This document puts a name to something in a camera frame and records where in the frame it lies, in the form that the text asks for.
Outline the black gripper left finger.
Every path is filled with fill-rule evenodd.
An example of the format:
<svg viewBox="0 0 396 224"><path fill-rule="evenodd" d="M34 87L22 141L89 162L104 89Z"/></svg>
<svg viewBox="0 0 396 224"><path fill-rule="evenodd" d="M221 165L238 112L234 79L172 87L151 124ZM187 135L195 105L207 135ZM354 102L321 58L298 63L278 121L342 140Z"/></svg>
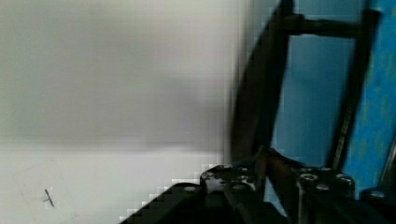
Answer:
<svg viewBox="0 0 396 224"><path fill-rule="evenodd" d="M268 215L262 201L262 181L256 173L260 148L252 157L203 172L203 208L214 224L264 224Z"/></svg>

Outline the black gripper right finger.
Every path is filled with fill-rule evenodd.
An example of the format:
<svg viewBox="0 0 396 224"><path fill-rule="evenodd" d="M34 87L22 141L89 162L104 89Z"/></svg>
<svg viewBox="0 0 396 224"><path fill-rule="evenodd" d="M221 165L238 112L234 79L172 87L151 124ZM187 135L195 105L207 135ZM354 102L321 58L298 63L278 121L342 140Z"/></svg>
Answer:
<svg viewBox="0 0 396 224"><path fill-rule="evenodd" d="M262 150L262 164L292 224L395 224L389 190L368 188L356 197L351 176L309 167L272 148Z"/></svg>

